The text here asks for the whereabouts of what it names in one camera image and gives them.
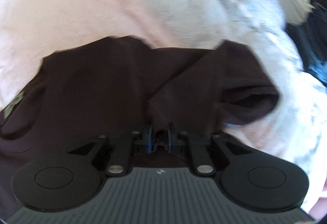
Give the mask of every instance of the dark brown cloth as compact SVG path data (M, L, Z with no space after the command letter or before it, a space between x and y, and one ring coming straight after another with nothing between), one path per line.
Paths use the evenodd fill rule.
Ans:
M19 208L14 172L41 152L67 152L144 122L208 135L263 117L278 97L249 49L229 41L216 50L152 50L107 37L54 53L10 115L0 113L0 217Z

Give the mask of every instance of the black object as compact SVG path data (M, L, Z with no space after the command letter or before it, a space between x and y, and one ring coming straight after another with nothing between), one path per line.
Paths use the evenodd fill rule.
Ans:
M294 41L305 72L327 86L327 0L310 0L314 9L300 25L286 25L286 33Z
M211 134L225 123L242 125L262 118L278 98L251 51L229 41L216 50L151 49L133 37L107 37L53 53L0 112L0 217L19 209L10 181L40 153L66 153L103 134L115 146L118 142L112 139L141 131L142 123L151 122L155 131L163 131L155 140L149 133L131 147L127 138L120 142L127 147L121 151L140 148L143 157L148 148L158 148L156 156L162 147L168 149L168 122L179 131ZM167 155L171 158L162 161L179 167L183 163ZM124 174L126 162L110 165L108 173Z
M316 224L327 224L327 215L325 215L319 222Z

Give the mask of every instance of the pink fabric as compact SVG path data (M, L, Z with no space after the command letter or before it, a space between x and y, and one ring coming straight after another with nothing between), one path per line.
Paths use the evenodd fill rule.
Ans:
M323 188L323 193L317 204L310 210L310 215L315 219L320 219L327 214L327 180Z
M127 35L153 48L180 46L141 0L0 0L0 110L36 75L43 57Z

